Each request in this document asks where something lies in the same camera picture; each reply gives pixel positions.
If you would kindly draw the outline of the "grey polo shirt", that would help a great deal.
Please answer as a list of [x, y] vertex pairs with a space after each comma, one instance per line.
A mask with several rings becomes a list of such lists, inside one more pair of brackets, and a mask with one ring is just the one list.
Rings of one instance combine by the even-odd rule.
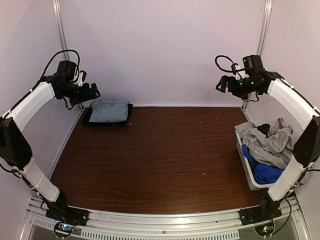
[[242, 143], [248, 147], [253, 159], [281, 170], [290, 163], [294, 145], [299, 138], [292, 126], [286, 124], [281, 117], [269, 128], [268, 134], [262, 133], [252, 122], [237, 125], [235, 132], [242, 139]]

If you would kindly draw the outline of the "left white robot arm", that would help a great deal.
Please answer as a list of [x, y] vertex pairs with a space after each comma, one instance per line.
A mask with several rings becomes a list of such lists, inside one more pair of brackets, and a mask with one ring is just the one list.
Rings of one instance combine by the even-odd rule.
[[25, 96], [0, 118], [0, 157], [11, 166], [10, 172], [22, 178], [48, 204], [61, 222], [72, 218], [66, 195], [37, 166], [32, 148], [23, 131], [34, 115], [52, 99], [67, 106], [95, 100], [101, 96], [96, 83], [85, 81], [87, 73], [74, 62], [64, 60], [56, 73], [42, 75]]

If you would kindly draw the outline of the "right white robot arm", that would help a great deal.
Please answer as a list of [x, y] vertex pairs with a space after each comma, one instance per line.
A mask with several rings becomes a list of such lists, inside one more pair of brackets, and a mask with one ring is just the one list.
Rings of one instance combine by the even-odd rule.
[[320, 111], [312, 105], [280, 73], [266, 70], [259, 55], [249, 55], [240, 65], [226, 55], [214, 59], [224, 75], [216, 90], [230, 93], [243, 102], [258, 102], [267, 95], [290, 115], [279, 117], [267, 131], [253, 123], [236, 126], [236, 133], [252, 158], [260, 164], [282, 170], [270, 184], [267, 199], [256, 210], [259, 220], [268, 220], [275, 212], [275, 203], [290, 195], [313, 163], [320, 157]]

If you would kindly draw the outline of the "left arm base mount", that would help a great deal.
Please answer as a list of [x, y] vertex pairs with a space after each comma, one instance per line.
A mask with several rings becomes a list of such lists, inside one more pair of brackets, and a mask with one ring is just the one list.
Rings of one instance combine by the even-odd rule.
[[74, 207], [67, 207], [67, 210], [61, 210], [56, 206], [49, 205], [45, 216], [47, 218], [70, 225], [86, 226], [89, 217], [89, 211]]

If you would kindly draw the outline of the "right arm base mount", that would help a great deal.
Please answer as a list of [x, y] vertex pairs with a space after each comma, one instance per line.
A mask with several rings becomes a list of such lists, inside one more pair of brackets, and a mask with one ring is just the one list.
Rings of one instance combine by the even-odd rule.
[[273, 204], [270, 208], [263, 207], [261, 205], [242, 207], [238, 213], [243, 226], [271, 221], [274, 218], [282, 216], [279, 203]]

